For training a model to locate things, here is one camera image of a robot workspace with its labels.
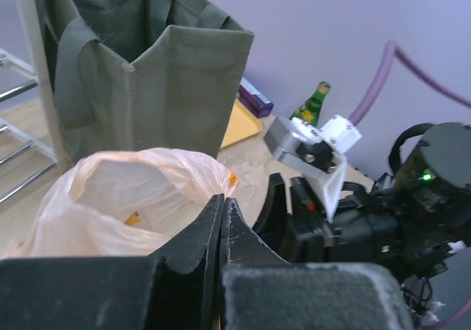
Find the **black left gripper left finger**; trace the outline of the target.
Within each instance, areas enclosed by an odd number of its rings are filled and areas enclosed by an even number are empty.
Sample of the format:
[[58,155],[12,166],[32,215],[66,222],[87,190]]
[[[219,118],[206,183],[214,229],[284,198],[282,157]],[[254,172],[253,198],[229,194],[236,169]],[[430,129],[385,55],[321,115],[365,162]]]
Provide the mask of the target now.
[[224,197],[148,256],[1,262],[3,329],[212,329]]

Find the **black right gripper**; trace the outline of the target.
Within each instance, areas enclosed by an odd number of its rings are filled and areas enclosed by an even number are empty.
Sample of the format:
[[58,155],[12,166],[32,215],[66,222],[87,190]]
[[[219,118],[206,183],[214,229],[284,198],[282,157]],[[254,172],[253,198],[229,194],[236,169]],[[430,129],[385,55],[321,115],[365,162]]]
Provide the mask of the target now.
[[372,262],[404,281],[445,271],[470,245],[470,127],[427,124],[405,131],[389,162],[394,184],[352,189],[328,222],[305,178],[291,182],[292,216],[280,173],[269,176],[253,225],[258,262]]

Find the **banana print plastic bag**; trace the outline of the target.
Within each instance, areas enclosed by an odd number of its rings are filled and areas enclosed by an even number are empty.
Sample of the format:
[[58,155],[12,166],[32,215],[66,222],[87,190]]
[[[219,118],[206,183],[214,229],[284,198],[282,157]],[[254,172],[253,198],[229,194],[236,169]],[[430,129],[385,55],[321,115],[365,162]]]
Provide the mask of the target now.
[[201,152],[103,151],[80,160],[41,200],[24,239],[1,257],[146,256],[238,179]]

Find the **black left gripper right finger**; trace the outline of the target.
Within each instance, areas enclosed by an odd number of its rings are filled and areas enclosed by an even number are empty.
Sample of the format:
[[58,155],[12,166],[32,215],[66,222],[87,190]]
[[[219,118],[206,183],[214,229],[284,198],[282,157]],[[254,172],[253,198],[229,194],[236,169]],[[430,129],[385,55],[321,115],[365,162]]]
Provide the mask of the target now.
[[222,329],[413,329],[400,285],[363,263],[289,264],[228,198],[220,241]]

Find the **green fabric grocery bag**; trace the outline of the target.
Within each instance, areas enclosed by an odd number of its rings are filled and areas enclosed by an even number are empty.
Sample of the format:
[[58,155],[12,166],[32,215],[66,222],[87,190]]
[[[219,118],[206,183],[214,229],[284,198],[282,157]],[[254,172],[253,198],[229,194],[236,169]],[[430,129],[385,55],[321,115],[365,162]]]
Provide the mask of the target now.
[[254,35],[208,0],[35,0],[59,137],[217,156]]

